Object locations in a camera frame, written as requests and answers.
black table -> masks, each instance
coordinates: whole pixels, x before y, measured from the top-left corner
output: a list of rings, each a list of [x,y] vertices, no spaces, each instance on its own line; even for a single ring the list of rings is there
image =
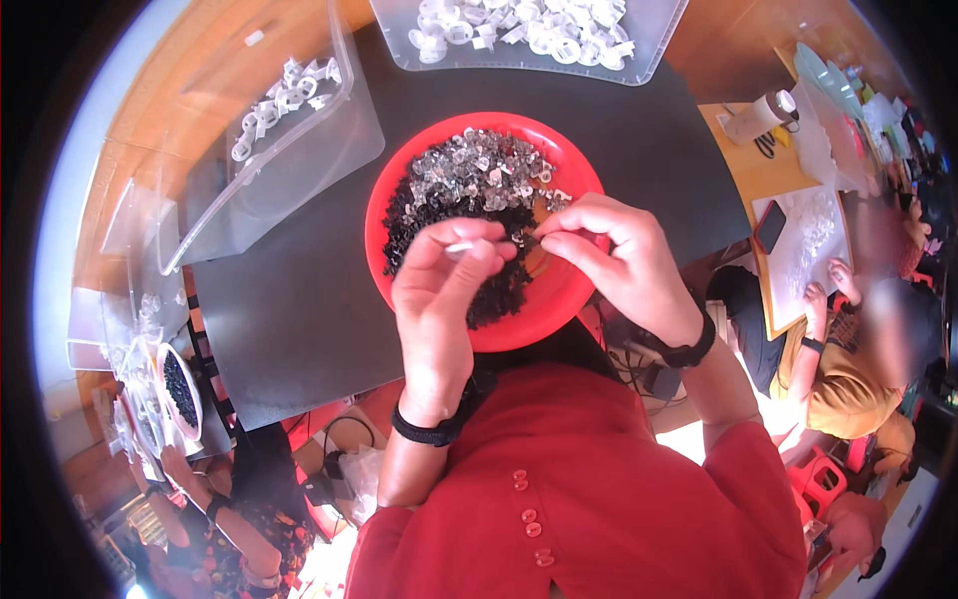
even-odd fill
[[[363,220],[379,172],[442,119],[514,112],[566,136],[610,196],[651,210],[679,265],[750,234],[732,175],[685,81],[665,61],[625,87],[520,70],[396,66],[377,24],[355,33],[385,152],[245,253],[193,265],[219,373],[246,429],[402,376],[393,314],[366,266]]]

white paper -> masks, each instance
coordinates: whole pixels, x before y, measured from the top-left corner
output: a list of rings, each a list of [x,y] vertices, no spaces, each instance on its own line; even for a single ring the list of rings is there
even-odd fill
[[[826,295],[835,292],[829,276],[829,259],[849,262],[849,247],[834,190],[821,185],[756,199],[752,201],[752,210],[757,220],[762,220],[772,200],[778,201],[786,215],[782,235],[765,260],[771,290],[772,328],[778,331],[805,313],[802,295],[809,283],[821,283]],[[818,225],[823,216],[831,223],[825,229],[827,232],[807,236],[809,230],[822,231]]]

plastic bag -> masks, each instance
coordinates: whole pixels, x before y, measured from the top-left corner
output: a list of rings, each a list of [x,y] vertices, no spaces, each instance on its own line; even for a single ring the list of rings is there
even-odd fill
[[[382,469],[382,449],[360,447],[339,458],[339,467],[355,493],[352,518],[362,524],[376,512],[376,491]]]

person's left hand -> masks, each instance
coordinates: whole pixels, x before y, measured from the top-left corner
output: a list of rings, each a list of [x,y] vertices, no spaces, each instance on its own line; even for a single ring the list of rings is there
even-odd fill
[[[197,476],[186,461],[186,455],[183,450],[167,445],[160,451],[160,464],[163,466],[163,472],[173,483],[179,487],[187,496],[195,489]]]
[[[456,413],[472,375],[466,311],[487,278],[516,255],[499,222],[449,219],[420,231],[393,282],[396,326],[406,386],[399,412],[409,424],[434,428]],[[445,248],[472,242],[459,262]]]
[[[855,274],[847,262],[841,258],[829,259],[829,275],[832,277],[832,282],[848,298],[852,306],[861,303],[861,291],[855,284]]]

hand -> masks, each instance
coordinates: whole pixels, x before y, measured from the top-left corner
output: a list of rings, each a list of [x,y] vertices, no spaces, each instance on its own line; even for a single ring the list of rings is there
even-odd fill
[[[194,495],[201,488],[199,477],[193,473],[193,469],[187,463],[183,450],[167,445],[160,451],[160,465],[163,466],[163,472],[166,473],[167,478],[195,502]]]
[[[829,260],[829,274],[835,286],[848,298],[849,303],[857,306],[861,303],[861,291],[855,284],[855,274],[852,268],[848,266],[841,258],[832,258]]]
[[[809,323],[806,326],[806,335],[811,335],[817,341],[825,340],[825,324],[828,317],[828,297],[821,283],[809,283],[802,296],[805,302],[805,317]]]
[[[393,282],[396,326],[406,387],[399,412],[409,424],[433,428],[459,407],[472,375],[466,311],[487,278],[515,258],[499,222],[450,219],[425,227],[406,251]],[[473,242],[459,262],[448,245]]]
[[[609,256],[579,231],[608,235]],[[695,345],[702,313],[678,274],[658,221],[644,210],[588,193],[549,217],[533,234],[542,248],[568,260],[629,320],[670,347]]]

